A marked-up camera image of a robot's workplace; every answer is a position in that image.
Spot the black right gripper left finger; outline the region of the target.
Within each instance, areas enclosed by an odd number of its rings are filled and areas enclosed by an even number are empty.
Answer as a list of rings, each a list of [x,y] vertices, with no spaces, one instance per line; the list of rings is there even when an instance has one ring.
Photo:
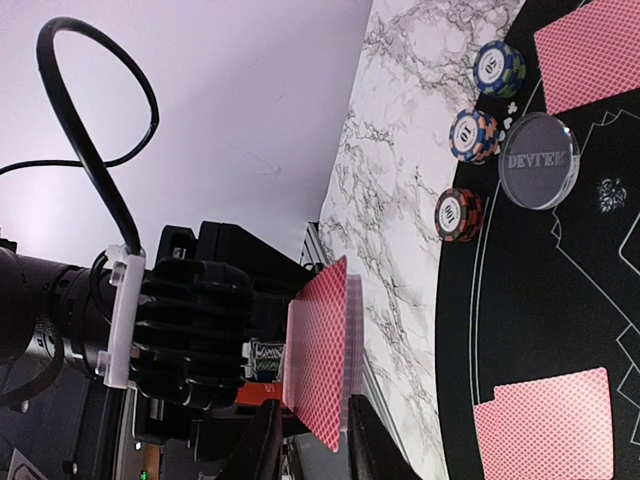
[[[275,479],[280,473],[282,441],[280,401],[265,400],[215,479]]]

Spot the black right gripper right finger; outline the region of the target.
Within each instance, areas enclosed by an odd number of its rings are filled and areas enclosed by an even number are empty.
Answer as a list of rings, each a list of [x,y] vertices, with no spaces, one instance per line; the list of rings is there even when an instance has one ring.
[[[366,396],[352,395],[348,410],[347,437],[352,479],[420,480]]]

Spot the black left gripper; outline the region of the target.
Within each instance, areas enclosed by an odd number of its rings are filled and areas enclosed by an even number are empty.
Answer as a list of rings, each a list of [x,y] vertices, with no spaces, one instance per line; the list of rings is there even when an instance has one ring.
[[[283,344],[289,303],[322,268],[235,224],[165,227],[134,324],[135,436],[185,441],[198,462],[230,457],[257,411],[237,402],[252,382],[243,348]]]

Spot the red playing card deck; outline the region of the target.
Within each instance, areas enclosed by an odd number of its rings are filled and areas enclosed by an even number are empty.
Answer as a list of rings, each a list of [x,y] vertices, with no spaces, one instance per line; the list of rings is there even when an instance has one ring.
[[[361,391],[363,363],[362,282],[341,257],[289,304],[282,387],[284,405],[333,453],[348,399]]]

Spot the red card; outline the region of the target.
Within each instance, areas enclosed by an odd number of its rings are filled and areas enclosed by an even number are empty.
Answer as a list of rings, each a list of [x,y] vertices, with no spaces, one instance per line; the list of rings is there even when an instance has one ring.
[[[639,3],[592,1],[534,34],[552,115],[639,88]]]
[[[500,385],[473,408],[486,479],[611,479],[608,372]]]

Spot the red poker chip stack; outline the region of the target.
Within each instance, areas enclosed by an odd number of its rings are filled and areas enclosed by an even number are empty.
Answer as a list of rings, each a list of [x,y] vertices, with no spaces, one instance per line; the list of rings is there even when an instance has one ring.
[[[469,242],[482,228],[484,201],[470,189],[449,188],[439,197],[435,211],[436,232],[444,242]]]

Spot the black white poker chip stack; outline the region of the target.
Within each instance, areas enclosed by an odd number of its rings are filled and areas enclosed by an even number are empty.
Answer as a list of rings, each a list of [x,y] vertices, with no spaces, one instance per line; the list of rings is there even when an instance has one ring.
[[[480,110],[459,111],[450,126],[449,147],[461,163],[485,163],[496,153],[498,141],[497,120]]]

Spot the green poker chip stack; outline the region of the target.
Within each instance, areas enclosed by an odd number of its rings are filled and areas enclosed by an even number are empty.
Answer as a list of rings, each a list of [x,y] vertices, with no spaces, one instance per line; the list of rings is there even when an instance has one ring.
[[[524,57],[503,41],[490,41],[481,47],[475,58],[473,77],[482,94],[493,98],[512,98],[526,78]]]

